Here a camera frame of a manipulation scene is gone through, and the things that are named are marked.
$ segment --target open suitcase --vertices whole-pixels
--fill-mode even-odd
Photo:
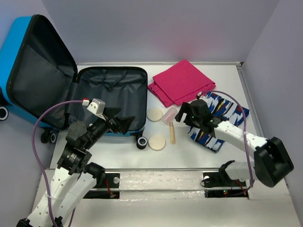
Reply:
[[[15,20],[0,51],[0,67],[2,113],[6,106],[35,123],[57,103],[99,98],[106,107],[120,107],[118,116],[135,116],[127,136],[142,135],[147,106],[146,71],[137,67],[90,67],[78,72],[62,39],[42,15]],[[69,105],[54,109],[39,126],[49,132],[50,128],[65,129],[76,120],[90,124],[95,119],[85,107]]]

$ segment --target gray wall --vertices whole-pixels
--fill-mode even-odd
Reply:
[[[0,0],[0,48],[13,20],[18,16],[41,13],[49,17],[40,0]],[[31,146],[33,125],[12,114],[0,122],[0,226],[13,227],[32,208],[40,169]],[[53,145],[42,145],[37,132],[37,151],[49,166]]]
[[[42,0],[76,62],[244,61],[278,0]]]
[[[295,169],[287,177],[303,224],[303,1],[280,0],[244,64],[265,136],[283,140]]]

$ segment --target beige disc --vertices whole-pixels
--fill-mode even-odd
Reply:
[[[166,141],[162,135],[153,135],[148,140],[148,144],[153,150],[161,150],[165,147]]]
[[[157,107],[149,109],[147,111],[147,118],[150,119],[152,122],[158,122],[162,116],[163,116],[163,113],[162,113],[161,109],[159,109]]]

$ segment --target folded towel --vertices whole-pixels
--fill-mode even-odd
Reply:
[[[194,100],[200,91],[215,88],[215,83],[187,60],[182,60],[159,73],[153,80],[148,89],[165,107],[182,105],[183,102]]]
[[[213,116],[224,117],[235,126],[239,126],[244,121],[242,111],[237,104],[212,92],[207,93],[205,96],[207,98],[207,106],[212,112]],[[245,116],[248,117],[250,110],[244,107],[243,110],[245,112]],[[224,143],[223,140],[218,140],[208,134],[203,133],[202,130],[197,128],[189,127],[188,134],[193,141],[201,144],[215,153],[220,150]]]

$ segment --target pink towel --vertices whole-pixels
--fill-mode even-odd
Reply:
[[[148,89],[165,107],[182,105],[196,98],[200,91],[213,90],[216,85],[189,61],[182,60],[153,77]]]

